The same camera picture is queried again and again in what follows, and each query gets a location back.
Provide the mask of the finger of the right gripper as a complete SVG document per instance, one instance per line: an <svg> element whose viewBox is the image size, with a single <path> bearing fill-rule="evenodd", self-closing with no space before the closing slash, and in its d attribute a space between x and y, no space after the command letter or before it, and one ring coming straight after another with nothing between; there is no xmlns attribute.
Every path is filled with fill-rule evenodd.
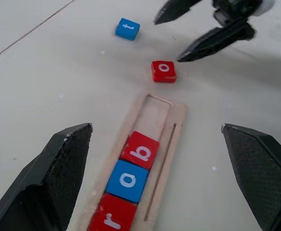
<svg viewBox="0 0 281 231"><path fill-rule="evenodd" d="M178 57L180 63L193 62L216 54L222 49L240 40L251 40L255 30L245 18L239 18L224 27L215 27L208 31L184 50Z"/></svg>
<svg viewBox="0 0 281 231"><path fill-rule="evenodd" d="M191 7L201 0L167 0L157 12L153 23L159 25L174 21L190 11Z"/></svg>

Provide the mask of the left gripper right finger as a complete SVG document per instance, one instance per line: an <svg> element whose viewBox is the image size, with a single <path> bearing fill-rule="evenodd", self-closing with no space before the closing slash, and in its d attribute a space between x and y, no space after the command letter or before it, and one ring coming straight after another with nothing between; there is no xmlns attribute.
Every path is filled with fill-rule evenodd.
<svg viewBox="0 0 281 231"><path fill-rule="evenodd" d="M237 184L262 231L281 231L281 145L255 129L223 124Z"/></svg>

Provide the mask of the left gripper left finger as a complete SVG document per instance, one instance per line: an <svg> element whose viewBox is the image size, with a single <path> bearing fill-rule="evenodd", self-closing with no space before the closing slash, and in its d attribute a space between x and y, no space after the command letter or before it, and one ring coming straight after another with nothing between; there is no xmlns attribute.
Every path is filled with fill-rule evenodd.
<svg viewBox="0 0 281 231"><path fill-rule="evenodd" d="M0 199L0 231L66 231L82 185L93 127L54 134Z"/></svg>

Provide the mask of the blue letter t block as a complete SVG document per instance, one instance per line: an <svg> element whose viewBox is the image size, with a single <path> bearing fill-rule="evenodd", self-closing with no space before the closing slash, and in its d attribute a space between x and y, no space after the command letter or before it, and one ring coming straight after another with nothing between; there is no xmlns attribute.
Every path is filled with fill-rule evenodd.
<svg viewBox="0 0 281 231"><path fill-rule="evenodd" d="M127 40L135 40L140 29L136 22L122 18L115 29L115 35Z"/></svg>

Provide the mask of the red letter o block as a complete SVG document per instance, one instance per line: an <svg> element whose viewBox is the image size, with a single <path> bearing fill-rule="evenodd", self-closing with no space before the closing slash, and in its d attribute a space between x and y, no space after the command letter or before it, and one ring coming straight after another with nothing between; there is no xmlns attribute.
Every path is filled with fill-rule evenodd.
<svg viewBox="0 0 281 231"><path fill-rule="evenodd" d="M174 83L177 79L175 66L171 61L153 61L151 69L154 82Z"/></svg>

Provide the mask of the red letter r block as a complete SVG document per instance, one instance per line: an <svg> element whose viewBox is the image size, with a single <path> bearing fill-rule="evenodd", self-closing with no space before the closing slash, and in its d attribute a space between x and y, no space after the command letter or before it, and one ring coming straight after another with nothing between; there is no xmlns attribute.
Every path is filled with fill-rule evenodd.
<svg viewBox="0 0 281 231"><path fill-rule="evenodd" d="M130 231L137 206L109 193L103 195L87 231Z"/></svg>

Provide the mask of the blue letter o block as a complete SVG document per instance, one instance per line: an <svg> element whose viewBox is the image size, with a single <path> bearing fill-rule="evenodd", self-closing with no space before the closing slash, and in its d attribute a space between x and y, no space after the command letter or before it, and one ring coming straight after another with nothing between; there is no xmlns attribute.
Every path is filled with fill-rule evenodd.
<svg viewBox="0 0 281 231"><path fill-rule="evenodd" d="M106 186L106 192L133 203L139 203L149 171L118 160Z"/></svg>

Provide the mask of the wooden letter tray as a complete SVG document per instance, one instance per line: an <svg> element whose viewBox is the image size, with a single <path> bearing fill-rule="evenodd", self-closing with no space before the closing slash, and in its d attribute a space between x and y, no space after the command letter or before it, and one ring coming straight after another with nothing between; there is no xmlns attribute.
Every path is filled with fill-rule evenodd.
<svg viewBox="0 0 281 231"><path fill-rule="evenodd" d="M148 182L131 226L131 231L153 231L186 111L183 103L151 91L144 91L137 95L110 153L87 193L86 202L82 204L83 209L72 231L86 231L89 227L115 163L119 159L128 137L135 130L160 143L156 162L149 173Z"/></svg>

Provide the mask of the red letter b block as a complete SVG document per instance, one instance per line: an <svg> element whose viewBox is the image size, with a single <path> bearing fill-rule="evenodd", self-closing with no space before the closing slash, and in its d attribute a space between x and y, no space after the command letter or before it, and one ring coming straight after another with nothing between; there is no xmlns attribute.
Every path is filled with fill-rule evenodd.
<svg viewBox="0 0 281 231"><path fill-rule="evenodd" d="M120 159L150 170L159 146L158 141L133 131L121 152Z"/></svg>

